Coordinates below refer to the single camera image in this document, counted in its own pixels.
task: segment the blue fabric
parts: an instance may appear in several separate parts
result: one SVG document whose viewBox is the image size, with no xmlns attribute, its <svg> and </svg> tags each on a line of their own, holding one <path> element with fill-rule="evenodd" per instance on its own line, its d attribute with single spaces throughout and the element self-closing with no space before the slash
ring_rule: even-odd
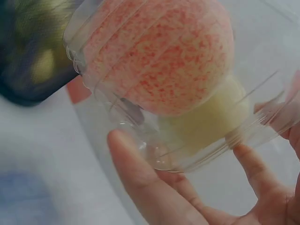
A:
<svg viewBox="0 0 300 225">
<path fill-rule="evenodd" d="M 22 172 L 0 174 L 1 225 L 57 225 L 57 212 L 45 184 Z"/>
</svg>

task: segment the white surface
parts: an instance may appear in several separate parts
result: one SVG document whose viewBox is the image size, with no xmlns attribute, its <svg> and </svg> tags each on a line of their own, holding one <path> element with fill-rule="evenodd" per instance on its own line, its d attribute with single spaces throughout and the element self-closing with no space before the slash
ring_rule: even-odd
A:
<svg viewBox="0 0 300 225">
<path fill-rule="evenodd" d="M 17 167 L 42 176 L 62 224 L 132 224 L 95 159 L 64 89 L 33 108 L 18 107 L 0 97 L 0 154 L 0 172 Z"/>
</svg>

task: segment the clear plastic container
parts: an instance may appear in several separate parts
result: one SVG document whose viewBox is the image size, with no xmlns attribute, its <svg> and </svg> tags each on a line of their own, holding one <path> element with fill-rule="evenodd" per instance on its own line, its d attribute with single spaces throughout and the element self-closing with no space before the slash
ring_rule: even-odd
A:
<svg viewBox="0 0 300 225">
<path fill-rule="evenodd" d="M 64 43 L 148 162 L 191 172 L 300 120 L 299 21 L 271 0 L 86 0 Z"/>
</svg>

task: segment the finger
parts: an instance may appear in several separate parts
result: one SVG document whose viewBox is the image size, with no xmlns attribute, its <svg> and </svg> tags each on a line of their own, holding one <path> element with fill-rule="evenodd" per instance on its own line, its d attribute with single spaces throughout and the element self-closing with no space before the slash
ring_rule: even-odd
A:
<svg viewBox="0 0 300 225">
<path fill-rule="evenodd" d="M 294 148 L 298 159 L 300 159 L 300 122 L 290 129 L 288 139 L 291 146 Z M 300 174 L 297 179 L 295 199 L 297 200 L 297 202 L 299 202 L 300 206 Z"/>
<path fill-rule="evenodd" d="M 158 171 L 157 174 L 169 186 L 177 190 L 177 192 L 191 205 L 193 205 L 204 216 L 210 225 L 222 225 L 224 222 L 233 224 L 233 222 L 237 219 L 237 217 L 229 215 L 223 211 L 205 206 L 193 185 L 184 174 L 172 174 L 162 171 Z"/>
<path fill-rule="evenodd" d="M 149 224 L 208 225 L 187 200 L 157 176 L 128 135 L 112 131 L 108 145 L 126 191 Z"/>
<path fill-rule="evenodd" d="M 249 184 L 257 198 L 260 198 L 260 196 L 273 188 L 281 186 L 274 174 L 266 167 L 254 150 L 245 145 L 239 145 L 234 148 L 233 152 L 244 168 Z"/>
</svg>

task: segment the transparent plastic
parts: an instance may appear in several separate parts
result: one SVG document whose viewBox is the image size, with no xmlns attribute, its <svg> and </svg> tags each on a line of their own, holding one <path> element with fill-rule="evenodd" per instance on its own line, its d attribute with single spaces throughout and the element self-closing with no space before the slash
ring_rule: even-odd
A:
<svg viewBox="0 0 300 225">
<path fill-rule="evenodd" d="M 116 128 L 181 173 L 300 120 L 299 21 L 271 0 L 86 0 L 64 43 Z"/>
</svg>

